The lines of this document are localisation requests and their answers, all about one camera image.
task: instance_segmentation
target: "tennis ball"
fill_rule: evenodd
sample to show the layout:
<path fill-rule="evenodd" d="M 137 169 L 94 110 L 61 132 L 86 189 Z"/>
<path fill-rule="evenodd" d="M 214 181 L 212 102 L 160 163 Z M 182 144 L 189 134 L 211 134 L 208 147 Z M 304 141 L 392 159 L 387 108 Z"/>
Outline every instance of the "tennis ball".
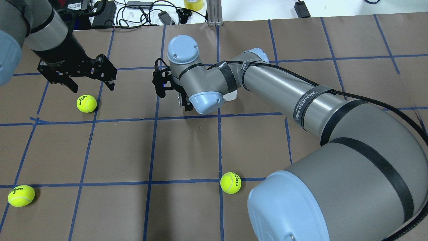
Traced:
<path fill-rule="evenodd" d="M 82 95 L 77 99 L 77 108 L 83 113 L 89 113 L 97 108 L 97 100 L 92 95 Z"/>
<path fill-rule="evenodd" d="M 225 193 L 234 194 L 241 188 L 241 178 L 234 172 L 228 172 L 221 177 L 220 186 Z"/>
<path fill-rule="evenodd" d="M 14 207 L 28 205 L 34 199 L 34 189 L 27 185 L 17 186 L 10 191 L 7 201 Z"/>

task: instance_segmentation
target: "power adapter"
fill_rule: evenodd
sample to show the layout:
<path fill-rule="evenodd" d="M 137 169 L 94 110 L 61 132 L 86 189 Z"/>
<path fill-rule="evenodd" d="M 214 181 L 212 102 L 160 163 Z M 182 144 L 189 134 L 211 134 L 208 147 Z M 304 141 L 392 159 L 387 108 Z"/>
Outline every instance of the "power adapter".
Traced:
<path fill-rule="evenodd" d="M 303 1 L 298 1 L 297 3 L 295 3 L 294 5 L 294 9 L 296 10 L 297 16 L 299 18 L 310 18 L 311 14 L 308 11 L 308 8 L 306 7 L 305 2 Z"/>

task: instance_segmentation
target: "metal bracket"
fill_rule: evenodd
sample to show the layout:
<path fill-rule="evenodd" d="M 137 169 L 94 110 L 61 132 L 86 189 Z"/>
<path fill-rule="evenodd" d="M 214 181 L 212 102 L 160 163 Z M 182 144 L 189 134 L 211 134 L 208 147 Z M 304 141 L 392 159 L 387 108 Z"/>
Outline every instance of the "metal bracket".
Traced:
<path fill-rule="evenodd" d="M 153 85 L 156 89 L 156 94 L 160 98 L 165 98 L 166 90 L 176 90 L 178 92 L 178 103 L 180 106 L 184 106 L 185 111 L 192 111 L 193 105 L 189 101 L 189 96 L 187 96 L 186 91 L 181 85 L 178 85 L 172 79 L 172 74 L 170 72 L 170 67 L 167 67 L 163 70 L 159 70 L 158 67 L 155 66 L 155 71 L 153 72 Z"/>
<path fill-rule="evenodd" d="M 79 86 L 68 75 L 59 74 L 57 71 L 51 69 L 45 62 L 40 60 L 37 70 L 45 77 L 49 83 L 67 86 L 73 93 L 77 93 Z"/>
<path fill-rule="evenodd" d="M 114 90 L 114 80 L 117 74 L 117 69 L 104 54 L 98 55 L 93 60 L 83 60 L 78 65 L 60 72 L 57 72 L 54 68 L 49 67 L 44 61 L 40 60 L 37 70 L 49 83 L 60 83 L 67 86 L 74 93 L 77 93 L 79 86 L 70 77 L 85 76 L 97 79 L 104 82 L 109 90 Z"/>
<path fill-rule="evenodd" d="M 221 0 L 207 0 L 208 26 L 223 26 Z"/>

